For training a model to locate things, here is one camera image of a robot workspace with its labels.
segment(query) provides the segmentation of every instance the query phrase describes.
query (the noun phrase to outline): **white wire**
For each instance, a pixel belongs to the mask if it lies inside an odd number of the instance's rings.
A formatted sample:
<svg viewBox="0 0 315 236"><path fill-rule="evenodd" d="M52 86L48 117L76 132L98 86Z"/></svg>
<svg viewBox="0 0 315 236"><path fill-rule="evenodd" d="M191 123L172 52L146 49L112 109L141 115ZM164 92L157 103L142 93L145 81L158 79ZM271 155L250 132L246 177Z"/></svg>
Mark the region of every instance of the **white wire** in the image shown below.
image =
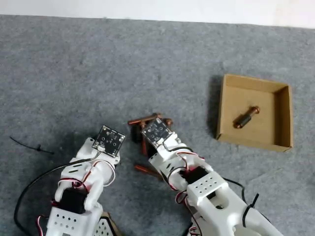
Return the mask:
<svg viewBox="0 0 315 236"><path fill-rule="evenodd" d="M39 236L43 236L44 233L43 233L43 230L42 230L42 228L41 228L41 226L40 226L40 223L39 223L40 218L41 218L41 215L39 215L39 216L37 217L37 226L38 226L38 228L39 228L39 230L40 230Z"/></svg>
<svg viewBox="0 0 315 236"><path fill-rule="evenodd" d="M77 182L77 183L81 183L81 181L75 180L75 179L61 179L58 181L58 186L60 185L61 182L63 181L69 181L69 182Z"/></svg>
<svg viewBox="0 0 315 236"><path fill-rule="evenodd" d="M112 173L113 173L113 178L112 178L112 180L109 181L107 184L104 184L104 185L103 185L103 187L107 187L107 186L111 185L111 184L114 182L115 178L116 178L115 169L114 169L113 165L110 164L108 161L105 161L105 160L97 160L97 162L104 162L104 163L106 163L106 164L110 167L110 169L112 170Z"/></svg>

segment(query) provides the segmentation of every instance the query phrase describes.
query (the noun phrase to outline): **copper pipe fitting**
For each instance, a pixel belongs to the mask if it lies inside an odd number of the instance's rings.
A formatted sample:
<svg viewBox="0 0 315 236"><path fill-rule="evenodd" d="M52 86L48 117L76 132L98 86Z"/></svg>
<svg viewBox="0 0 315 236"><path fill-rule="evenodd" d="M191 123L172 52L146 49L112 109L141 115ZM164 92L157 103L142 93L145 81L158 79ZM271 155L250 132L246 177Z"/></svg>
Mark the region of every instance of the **copper pipe fitting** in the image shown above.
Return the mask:
<svg viewBox="0 0 315 236"><path fill-rule="evenodd" d="M259 114L260 108L258 106L251 107L244 115L242 115L236 122L235 128L241 129L243 128L255 114Z"/></svg>
<svg viewBox="0 0 315 236"><path fill-rule="evenodd" d="M159 180L163 180L162 176L158 172L151 170L145 166L134 165L134 168L138 171L141 171L142 173L157 177Z"/></svg>
<svg viewBox="0 0 315 236"><path fill-rule="evenodd" d="M146 121L150 121L150 120L153 120L153 119L156 119L156 118L162 118L161 113L153 113L151 116L148 116L148 117L143 117L143 118L139 118L139 119L133 119L133 120L128 121L128 124L129 125L138 124L138 123L140 123L142 121L146 122Z"/></svg>

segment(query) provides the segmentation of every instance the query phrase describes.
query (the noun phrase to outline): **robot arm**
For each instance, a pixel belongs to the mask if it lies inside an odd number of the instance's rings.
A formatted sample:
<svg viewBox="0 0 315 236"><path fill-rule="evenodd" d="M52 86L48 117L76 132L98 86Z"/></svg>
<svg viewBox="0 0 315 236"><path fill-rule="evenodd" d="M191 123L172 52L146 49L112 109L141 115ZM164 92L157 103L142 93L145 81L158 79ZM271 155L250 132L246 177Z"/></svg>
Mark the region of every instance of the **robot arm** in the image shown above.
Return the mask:
<svg viewBox="0 0 315 236"><path fill-rule="evenodd" d="M61 173L46 236L114 236L110 221L102 218L98 199L103 188L115 180L115 166L125 136L103 126L97 138L87 138Z"/></svg>
<svg viewBox="0 0 315 236"><path fill-rule="evenodd" d="M189 210L193 207L196 211L191 212L189 235L283 236L259 211L248 208L225 179L160 119L148 124L142 134L157 149L149 162L173 190L186 195Z"/></svg>

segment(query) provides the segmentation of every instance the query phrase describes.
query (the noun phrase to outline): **cardboard box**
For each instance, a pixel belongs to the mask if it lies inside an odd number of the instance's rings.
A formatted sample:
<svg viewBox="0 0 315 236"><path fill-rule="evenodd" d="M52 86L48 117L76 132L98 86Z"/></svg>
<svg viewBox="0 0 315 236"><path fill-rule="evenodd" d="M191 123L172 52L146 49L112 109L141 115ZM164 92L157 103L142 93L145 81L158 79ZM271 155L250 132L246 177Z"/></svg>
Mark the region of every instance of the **cardboard box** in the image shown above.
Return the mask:
<svg viewBox="0 0 315 236"><path fill-rule="evenodd" d="M235 120L252 106L259 106L260 113L243 128L235 128ZM227 74L221 87L217 139L286 151L293 147L292 112L289 85Z"/></svg>

